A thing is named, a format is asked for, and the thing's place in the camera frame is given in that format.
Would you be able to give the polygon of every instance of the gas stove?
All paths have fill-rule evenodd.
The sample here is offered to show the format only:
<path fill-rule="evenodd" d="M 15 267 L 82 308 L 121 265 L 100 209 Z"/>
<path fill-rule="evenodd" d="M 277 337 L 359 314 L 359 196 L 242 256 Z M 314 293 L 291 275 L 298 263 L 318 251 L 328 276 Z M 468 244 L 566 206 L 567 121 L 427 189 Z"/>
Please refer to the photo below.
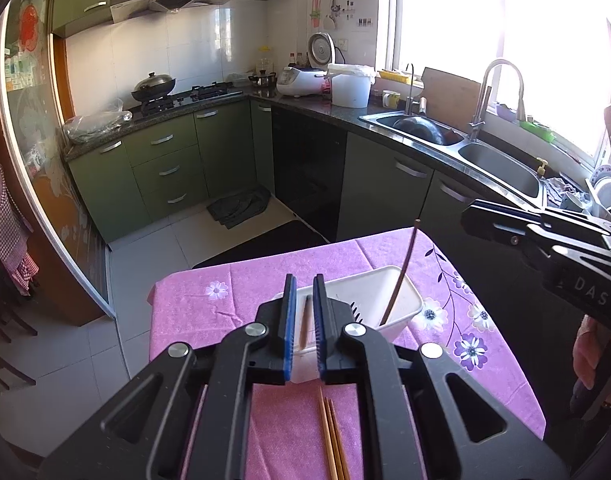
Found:
<path fill-rule="evenodd" d="M 214 99 L 221 96 L 240 95 L 243 92 L 231 89 L 227 83 L 212 83 L 210 86 L 193 86 L 192 90 L 174 95 L 166 95 L 154 101 L 142 103 L 131 108 L 133 120 L 152 117 L 166 110 L 180 108 L 194 103 Z"/>

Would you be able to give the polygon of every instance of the black floor mat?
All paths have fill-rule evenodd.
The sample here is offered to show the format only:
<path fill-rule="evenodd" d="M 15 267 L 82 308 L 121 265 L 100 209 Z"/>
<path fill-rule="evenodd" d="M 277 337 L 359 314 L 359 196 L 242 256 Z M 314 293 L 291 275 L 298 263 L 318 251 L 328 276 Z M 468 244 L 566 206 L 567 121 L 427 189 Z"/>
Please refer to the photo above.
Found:
<path fill-rule="evenodd" d="M 310 247 L 326 245 L 326 241 L 312 231 L 307 225 L 298 220 L 283 224 L 272 231 L 268 231 L 252 240 L 237 245 L 226 252 L 217 254 L 192 267 L 193 269 L 204 269 L 222 264 L 232 264 L 245 260 L 253 260 L 264 256 L 291 253 Z"/>

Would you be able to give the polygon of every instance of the green soap dish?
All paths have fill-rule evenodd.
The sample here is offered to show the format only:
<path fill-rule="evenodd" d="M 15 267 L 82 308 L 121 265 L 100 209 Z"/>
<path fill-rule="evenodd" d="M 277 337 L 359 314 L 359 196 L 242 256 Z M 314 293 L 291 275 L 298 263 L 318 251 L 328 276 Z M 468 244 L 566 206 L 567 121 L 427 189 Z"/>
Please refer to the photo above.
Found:
<path fill-rule="evenodd" d="M 523 128 L 525 131 L 530 132 L 531 134 L 535 134 L 535 136 L 537 137 L 540 137 L 545 142 L 554 142 L 554 139 L 556 139 L 554 132 L 544 124 L 540 124 L 537 122 L 528 123 L 527 121 L 520 121 L 519 126 L 521 126 L 521 128 Z"/>

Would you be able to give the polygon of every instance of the window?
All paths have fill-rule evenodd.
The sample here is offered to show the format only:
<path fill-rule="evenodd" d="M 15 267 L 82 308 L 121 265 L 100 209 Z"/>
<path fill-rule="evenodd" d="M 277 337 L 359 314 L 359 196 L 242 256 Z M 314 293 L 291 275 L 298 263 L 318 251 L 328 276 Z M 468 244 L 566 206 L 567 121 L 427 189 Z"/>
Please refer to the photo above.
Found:
<path fill-rule="evenodd" d="M 611 103 L 611 0 L 398 0 L 393 66 L 480 82 L 496 57 L 519 67 L 525 110 L 594 165 Z M 498 67 L 490 103 L 517 106 L 517 76 Z"/>

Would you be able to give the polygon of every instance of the pink tablecloth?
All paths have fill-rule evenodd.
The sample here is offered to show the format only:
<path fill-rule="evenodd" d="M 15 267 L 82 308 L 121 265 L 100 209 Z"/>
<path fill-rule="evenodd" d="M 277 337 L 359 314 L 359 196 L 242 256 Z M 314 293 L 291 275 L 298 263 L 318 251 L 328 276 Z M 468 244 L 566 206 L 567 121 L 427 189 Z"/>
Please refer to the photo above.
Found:
<path fill-rule="evenodd" d="M 169 344 L 194 348 L 218 343 L 227 332 L 254 320 L 257 307 L 282 292 L 286 273 L 297 286 L 387 265 L 401 266 L 410 230 L 403 229 L 295 253 L 172 274 L 156 283 L 150 358 Z M 492 319 L 455 268 L 419 233 L 407 272 L 425 304 L 396 343 L 408 348 L 434 341 L 539 437 L 545 419 L 521 367 Z M 316 404 L 321 383 L 255 386 L 246 478 L 327 478 Z M 325 386 L 337 410 L 352 478 L 363 478 L 354 386 Z"/>

